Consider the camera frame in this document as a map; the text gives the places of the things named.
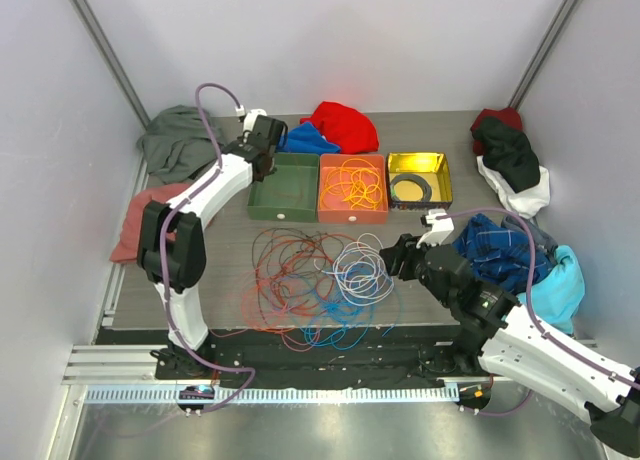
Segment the green box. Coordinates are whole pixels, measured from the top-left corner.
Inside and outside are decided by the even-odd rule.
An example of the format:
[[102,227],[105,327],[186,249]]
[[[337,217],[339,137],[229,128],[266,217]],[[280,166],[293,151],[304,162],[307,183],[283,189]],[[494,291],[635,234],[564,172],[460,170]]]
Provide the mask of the green box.
[[316,222],[320,155],[276,153],[275,167],[275,173],[251,187],[249,218]]

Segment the yellow box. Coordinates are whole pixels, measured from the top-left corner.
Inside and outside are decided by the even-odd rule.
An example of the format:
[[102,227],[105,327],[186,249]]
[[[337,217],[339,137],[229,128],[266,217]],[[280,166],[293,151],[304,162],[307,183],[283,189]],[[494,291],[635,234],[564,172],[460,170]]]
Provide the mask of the yellow box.
[[444,153],[390,153],[387,156],[387,177],[392,208],[449,208],[453,202],[449,162]]

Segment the green cloth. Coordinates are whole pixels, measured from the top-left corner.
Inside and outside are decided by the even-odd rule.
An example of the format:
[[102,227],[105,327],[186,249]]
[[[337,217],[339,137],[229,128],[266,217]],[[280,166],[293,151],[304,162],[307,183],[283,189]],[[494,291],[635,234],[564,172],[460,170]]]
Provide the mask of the green cloth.
[[[222,132],[206,114],[218,144],[224,143]],[[147,162],[147,172],[165,184],[183,182],[216,160],[216,151],[195,107],[178,105],[163,110],[136,145]]]

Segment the tangled cable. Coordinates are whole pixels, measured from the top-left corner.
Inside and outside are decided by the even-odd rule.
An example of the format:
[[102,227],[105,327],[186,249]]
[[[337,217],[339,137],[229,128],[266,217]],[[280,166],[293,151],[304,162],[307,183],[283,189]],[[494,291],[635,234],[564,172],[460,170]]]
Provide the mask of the tangled cable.
[[393,278],[387,274],[378,250],[362,242],[366,236],[375,238],[382,248],[378,237],[364,233],[344,247],[331,271],[323,270],[335,280],[344,299],[358,307],[375,305],[393,291]]
[[[338,279],[327,274],[332,272],[335,264],[333,257],[336,261],[346,259],[349,256],[347,248],[355,244],[363,248],[366,246],[377,255],[368,245],[343,234],[308,235],[289,228],[272,228],[261,232],[252,246],[252,285],[244,290],[240,304],[247,330],[280,335],[283,344],[297,352],[305,352],[313,347],[333,346],[338,350],[347,350],[355,346],[373,322],[375,307],[373,304],[357,303],[354,300],[357,297],[347,299]],[[349,273],[342,277],[353,281],[352,276]],[[354,284],[352,288],[362,290],[359,295],[364,294],[362,286],[357,288]],[[400,297],[398,302],[399,318],[402,306]],[[327,327],[332,329],[325,335]],[[366,328],[353,341],[345,338],[348,331],[355,327]],[[298,329],[302,339],[299,335],[292,335]],[[212,333],[223,337],[244,331]]]
[[[350,162],[361,162],[366,166],[347,166]],[[324,179],[320,204],[330,209],[326,200],[327,195],[337,197],[341,202],[347,202],[351,210],[355,208],[377,210],[384,199],[382,179],[371,163],[361,158],[350,158],[341,166],[331,169]]]

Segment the orange box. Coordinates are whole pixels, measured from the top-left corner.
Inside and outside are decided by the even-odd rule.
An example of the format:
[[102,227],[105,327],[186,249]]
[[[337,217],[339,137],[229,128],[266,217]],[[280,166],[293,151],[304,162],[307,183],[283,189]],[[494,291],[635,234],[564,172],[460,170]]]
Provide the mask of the orange box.
[[382,155],[320,156],[318,222],[385,223],[389,215]]

